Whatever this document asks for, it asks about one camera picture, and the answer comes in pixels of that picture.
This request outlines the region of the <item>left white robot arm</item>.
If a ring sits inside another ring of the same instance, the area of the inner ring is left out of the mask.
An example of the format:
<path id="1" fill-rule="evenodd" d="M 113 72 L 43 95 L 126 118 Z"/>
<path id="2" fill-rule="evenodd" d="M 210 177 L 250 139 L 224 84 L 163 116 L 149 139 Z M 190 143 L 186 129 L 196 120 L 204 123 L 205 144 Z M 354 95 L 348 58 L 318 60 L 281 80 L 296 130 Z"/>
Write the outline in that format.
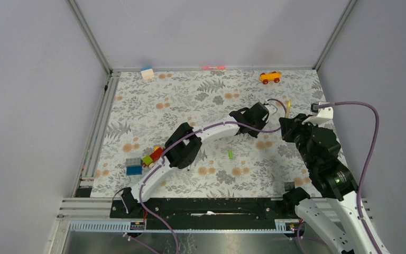
<path id="1" fill-rule="evenodd" d="M 134 186 L 119 191 L 123 211 L 129 217 L 139 216 L 143 210 L 142 202 L 147 201 L 170 174 L 193 164 L 204 144 L 240 134 L 256 138 L 268 123 L 269 117 L 276 112 L 273 105 L 264 102 L 232 111 L 222 120 L 200 128 L 195 129 L 187 122 L 180 124 L 163 147 L 144 158 L 129 158 L 125 161 L 128 175 L 141 174 L 146 168 L 151 171 Z"/>

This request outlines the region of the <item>olive yellow marker pen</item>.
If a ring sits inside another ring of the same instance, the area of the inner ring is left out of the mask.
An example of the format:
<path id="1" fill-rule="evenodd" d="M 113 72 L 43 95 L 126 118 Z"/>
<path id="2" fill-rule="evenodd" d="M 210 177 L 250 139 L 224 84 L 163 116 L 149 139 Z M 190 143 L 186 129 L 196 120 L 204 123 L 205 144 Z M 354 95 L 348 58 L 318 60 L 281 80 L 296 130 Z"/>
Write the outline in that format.
<path id="1" fill-rule="evenodd" d="M 290 110 L 291 110 L 291 100 L 288 100 L 285 118 L 288 118 L 290 116 Z"/>

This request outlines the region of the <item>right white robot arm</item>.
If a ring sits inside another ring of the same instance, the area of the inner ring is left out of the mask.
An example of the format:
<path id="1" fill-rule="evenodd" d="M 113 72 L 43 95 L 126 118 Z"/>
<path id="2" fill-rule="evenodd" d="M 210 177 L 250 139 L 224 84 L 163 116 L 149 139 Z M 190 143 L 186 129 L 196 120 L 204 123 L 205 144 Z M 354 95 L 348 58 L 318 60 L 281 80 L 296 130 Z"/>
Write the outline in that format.
<path id="1" fill-rule="evenodd" d="M 338 159 L 340 143 L 333 130 L 308 122 L 305 114 L 281 117 L 282 139 L 296 145 L 316 190 L 337 214 L 339 228 L 301 187 L 283 195 L 282 211 L 306 222 L 334 253 L 388 253 L 377 236 L 364 204 L 358 201 L 358 185 Z"/>

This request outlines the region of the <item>pink marker pen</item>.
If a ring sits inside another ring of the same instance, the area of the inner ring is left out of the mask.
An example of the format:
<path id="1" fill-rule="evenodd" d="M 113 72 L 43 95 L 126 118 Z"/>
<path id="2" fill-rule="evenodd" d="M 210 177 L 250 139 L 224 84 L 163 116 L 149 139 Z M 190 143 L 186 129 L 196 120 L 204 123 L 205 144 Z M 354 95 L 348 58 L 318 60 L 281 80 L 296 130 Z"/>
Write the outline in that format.
<path id="1" fill-rule="evenodd" d="M 225 70 L 225 66 L 202 66 L 200 68 L 201 70 Z"/>

